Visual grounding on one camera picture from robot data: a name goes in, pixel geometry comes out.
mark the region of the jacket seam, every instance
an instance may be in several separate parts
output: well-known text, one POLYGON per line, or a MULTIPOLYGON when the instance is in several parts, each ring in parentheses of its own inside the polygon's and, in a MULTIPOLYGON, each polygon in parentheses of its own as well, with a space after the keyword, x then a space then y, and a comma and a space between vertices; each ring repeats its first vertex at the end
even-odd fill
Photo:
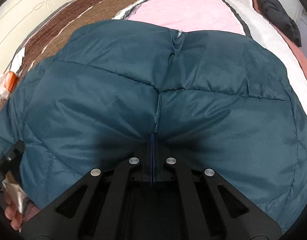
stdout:
POLYGON ((70 167, 68 164, 66 164, 63 160, 61 160, 60 158, 58 158, 56 155, 54 155, 52 153, 52 151, 50 151, 50 149, 44 144, 44 142, 42 140, 40 140, 37 135, 32 131, 32 129, 30 128, 30 126, 28 125, 28 123, 26 121, 24 121, 25 124, 27 125, 27 127, 29 128, 29 130, 32 132, 32 134, 34 135, 34 137, 41 142, 41 145, 52 155, 54 156, 57 160, 59 160, 61 163, 63 163, 65 166, 67 166, 69 169, 71 169, 72 171, 74 171, 77 174, 80 174, 78 171, 74 170, 72 167, 70 167))
POLYGON ((44 190, 44 192, 48 192, 48 190, 47 190, 47 185, 48 185, 48 179, 49 179, 49 174, 50 174, 50 167, 51 167, 51 162, 52 162, 52 154, 51 154, 51 152, 48 150, 48 152, 50 153, 50 155, 49 155, 49 163, 48 163, 48 168, 47 168, 47 174, 46 174, 46 178, 45 178, 45 190, 44 190))
POLYGON ((151 84, 146 84, 144 82, 141 82, 139 80, 136 80, 136 79, 132 79, 130 77, 126 77, 124 75, 121 75, 121 74, 118 74, 116 72, 113 72, 113 71, 110 71, 108 69, 103 69, 103 68, 99 68, 99 67, 96 67, 96 66, 93 66, 93 65, 90 65, 90 64, 82 64, 82 63, 78 63, 78 62, 74 62, 74 61, 66 61, 66 60, 59 60, 59 59, 56 59, 56 61, 60 61, 60 62, 66 62, 66 63, 75 63, 75 64, 78 64, 78 65, 83 65, 83 66, 90 66, 90 67, 94 67, 94 68, 97 68, 97 69, 100 69, 100 70, 103 70, 103 71, 106 71, 106 72, 109 72, 109 73, 112 73, 112 74, 116 74, 120 77, 124 77, 124 78, 127 78, 129 80, 132 80, 132 81, 135 81, 135 82, 138 82, 138 83, 141 83, 141 84, 144 84, 144 85, 147 85, 147 86, 151 86, 153 87, 156 92, 158 94, 160 93, 163 93, 163 92, 170 92, 170 91, 179 91, 179 90, 194 90, 194 91, 202 91, 202 92, 209 92, 209 93, 217 93, 217 94, 223 94, 223 95, 228 95, 228 96, 236 96, 236 97, 242 97, 242 98, 256 98, 256 99, 266 99, 266 100, 272 100, 272 101, 285 101, 285 102, 289 102, 289 100, 285 100, 285 99, 279 99, 279 98, 264 98, 264 97, 245 97, 245 96, 241 96, 241 95, 231 95, 231 94, 228 94, 228 93, 222 93, 222 92, 213 92, 213 91, 207 91, 207 90, 201 90, 201 89, 185 89, 185 88, 180 88, 180 89, 171 89, 171 90, 164 90, 164 91, 161 91, 159 92, 158 88, 156 88, 154 85, 151 85, 151 84))
MULTIPOLYGON (((274 60, 273 56, 270 55, 270 54, 268 54, 267 51, 266 51, 266 54, 267 54, 268 57, 270 57, 271 59, 274 60)), ((292 192, 292 187, 294 186, 294 183, 295 183, 296 167, 297 167, 297 164, 298 164, 298 162, 299 162, 299 158, 298 158, 299 140, 298 140, 298 132, 297 132, 296 119, 295 119, 295 112, 294 112, 294 107, 293 107, 293 104, 292 104, 291 96, 290 96, 290 94, 287 92, 287 90, 285 89, 284 85, 283 85, 282 82, 281 82, 280 75, 278 75, 276 63, 275 63, 274 61, 273 61, 273 66, 274 66, 274 68, 275 68, 275 70, 276 70, 276 73, 277 73, 277 76, 278 76, 278 78, 279 78, 279 82, 281 83, 281 86, 283 87, 284 91, 286 92, 286 94, 288 95, 288 97, 289 97, 289 99, 290 99, 291 112, 292 112, 292 118, 293 118, 294 125, 295 125, 295 135, 296 135, 296 141, 297 141, 297 148, 296 148, 296 163, 295 163, 295 165, 294 165, 294 175, 293 175, 292 183, 291 183, 290 188, 289 188, 289 193, 288 193, 288 195, 287 195, 287 197, 286 197, 286 201, 285 201, 285 203, 284 203, 284 205, 283 205, 283 207, 282 207, 282 209, 281 209, 281 212, 280 212, 280 213, 278 214, 278 216, 277 216, 277 220, 279 220, 279 218, 280 218, 281 214, 283 213, 284 208, 285 208, 285 206, 286 206, 286 204, 287 204, 287 202, 288 202, 288 200, 289 200, 290 194, 291 194, 291 192, 292 192)))
POLYGON ((286 191, 284 191, 283 193, 281 193, 281 194, 278 195, 277 197, 273 198, 272 200, 260 202, 260 203, 257 203, 257 205, 262 205, 262 204, 267 204, 267 205, 268 205, 268 204, 270 204, 271 202, 273 202, 274 200, 276 200, 276 199, 278 199, 279 197, 281 197, 282 195, 286 194, 288 191, 289 191, 289 189, 286 190, 286 191))

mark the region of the black metal bracket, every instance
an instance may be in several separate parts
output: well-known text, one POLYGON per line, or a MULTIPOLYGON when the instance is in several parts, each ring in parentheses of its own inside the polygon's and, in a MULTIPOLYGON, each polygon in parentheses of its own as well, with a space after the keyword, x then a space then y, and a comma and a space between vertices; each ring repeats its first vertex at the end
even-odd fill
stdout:
POLYGON ((24 142, 17 141, 0 160, 0 188, 8 171, 18 168, 24 152, 24 142))
POLYGON ((212 169, 151 135, 115 170, 93 169, 23 225, 25 240, 278 240, 279 225, 212 169))

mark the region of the bolt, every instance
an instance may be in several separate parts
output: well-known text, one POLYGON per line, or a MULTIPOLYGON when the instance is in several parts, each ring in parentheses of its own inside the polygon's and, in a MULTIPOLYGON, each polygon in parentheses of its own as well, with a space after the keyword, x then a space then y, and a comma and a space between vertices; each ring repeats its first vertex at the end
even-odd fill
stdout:
POLYGON ((212 169, 206 169, 205 170, 205 175, 211 177, 211 176, 215 175, 215 171, 212 170, 212 169))
POLYGON ((176 163, 176 159, 175 158, 172 158, 172 157, 170 157, 170 158, 168 158, 167 160, 166 160, 166 162, 168 163, 168 164, 175 164, 176 163))
POLYGON ((91 172, 90 172, 90 174, 92 175, 92 176, 99 176, 100 175, 100 173, 101 173, 101 170, 100 169, 93 169, 91 172))
POLYGON ((129 159, 130 164, 137 164, 139 162, 139 159, 136 157, 132 157, 129 159))

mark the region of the paper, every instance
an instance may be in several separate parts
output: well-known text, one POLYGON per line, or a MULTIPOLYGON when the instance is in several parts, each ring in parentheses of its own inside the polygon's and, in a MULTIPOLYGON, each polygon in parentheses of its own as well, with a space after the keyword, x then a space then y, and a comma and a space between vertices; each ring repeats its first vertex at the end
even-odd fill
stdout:
POLYGON ((30 200, 20 185, 9 183, 8 178, 5 178, 3 181, 3 189, 8 192, 13 203, 16 205, 17 210, 23 214, 30 200))
POLYGON ((12 71, 13 73, 17 73, 21 64, 22 64, 22 59, 24 57, 24 51, 25 51, 25 47, 23 47, 14 57, 14 59, 12 60, 11 63, 11 68, 10 71, 12 71))

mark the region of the quilted nylon fabric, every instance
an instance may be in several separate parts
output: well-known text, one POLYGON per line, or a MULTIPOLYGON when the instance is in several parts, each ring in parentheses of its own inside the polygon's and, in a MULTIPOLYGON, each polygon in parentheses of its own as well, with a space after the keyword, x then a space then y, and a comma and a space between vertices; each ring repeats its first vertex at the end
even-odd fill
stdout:
POLYGON ((148 133, 191 168, 217 170, 287 230, 307 203, 307 116, 283 63, 252 39, 109 20, 78 29, 0 113, 0 157, 40 207, 148 133))

